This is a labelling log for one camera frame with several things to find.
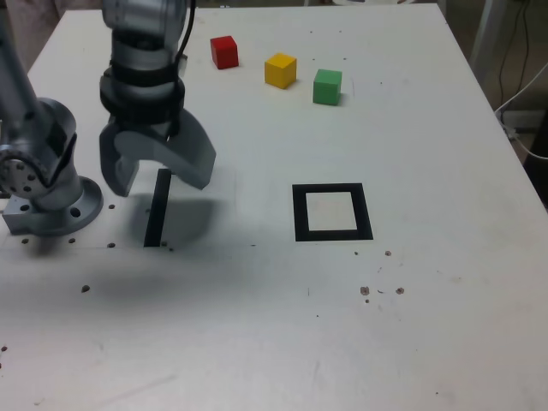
green cube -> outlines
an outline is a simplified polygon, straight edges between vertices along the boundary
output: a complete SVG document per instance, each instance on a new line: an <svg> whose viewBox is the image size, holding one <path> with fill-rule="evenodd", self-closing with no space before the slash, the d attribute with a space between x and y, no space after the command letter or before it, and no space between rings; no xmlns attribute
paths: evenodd
<svg viewBox="0 0 548 411"><path fill-rule="evenodd" d="M313 102L316 104L337 105L341 98L343 73L340 71L318 70L314 79Z"/></svg>

wooden block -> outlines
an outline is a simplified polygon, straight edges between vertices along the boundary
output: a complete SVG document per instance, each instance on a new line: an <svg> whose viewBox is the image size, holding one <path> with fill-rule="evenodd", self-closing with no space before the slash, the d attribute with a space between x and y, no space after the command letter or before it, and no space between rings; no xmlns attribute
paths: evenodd
<svg viewBox="0 0 548 411"><path fill-rule="evenodd" d="M341 98L343 73L340 71L318 70L314 79L313 102L316 104L337 105Z"/></svg>
<svg viewBox="0 0 548 411"><path fill-rule="evenodd" d="M278 53L265 61L265 83L287 88L297 80L297 59Z"/></svg>
<svg viewBox="0 0 548 411"><path fill-rule="evenodd" d="M237 67L238 46L232 36L211 39L211 57L219 70Z"/></svg>

white table surface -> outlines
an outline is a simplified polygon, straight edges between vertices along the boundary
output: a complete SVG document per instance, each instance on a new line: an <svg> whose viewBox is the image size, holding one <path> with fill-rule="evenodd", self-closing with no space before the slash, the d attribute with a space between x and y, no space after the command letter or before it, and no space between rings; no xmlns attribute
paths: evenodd
<svg viewBox="0 0 548 411"><path fill-rule="evenodd" d="M221 35L239 68L215 69ZM158 166L127 199L100 174L100 12L34 65L105 208L53 244L0 225L2 411L548 409L548 217L436 6L201 9L188 55L217 163L203 192L172 180L173 252L142 248ZM339 107L312 104L320 68ZM291 185L326 182L363 184L373 241L295 242Z"/></svg>

yellow cube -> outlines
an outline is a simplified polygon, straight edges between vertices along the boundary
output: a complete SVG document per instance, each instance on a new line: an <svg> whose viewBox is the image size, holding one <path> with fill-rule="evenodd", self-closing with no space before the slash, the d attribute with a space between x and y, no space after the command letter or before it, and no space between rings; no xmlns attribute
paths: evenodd
<svg viewBox="0 0 548 411"><path fill-rule="evenodd" d="M297 80L297 59L278 53L265 61L265 83L287 88Z"/></svg>

black square outline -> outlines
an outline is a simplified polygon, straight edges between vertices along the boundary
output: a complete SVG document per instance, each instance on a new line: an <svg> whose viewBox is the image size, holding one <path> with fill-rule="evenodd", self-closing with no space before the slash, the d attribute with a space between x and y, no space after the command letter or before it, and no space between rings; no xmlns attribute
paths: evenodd
<svg viewBox="0 0 548 411"><path fill-rule="evenodd" d="M350 193L357 229L315 230L308 227L308 193ZM360 182L342 184L294 184L293 213L295 241L372 240L373 232L367 213L366 196Z"/></svg>

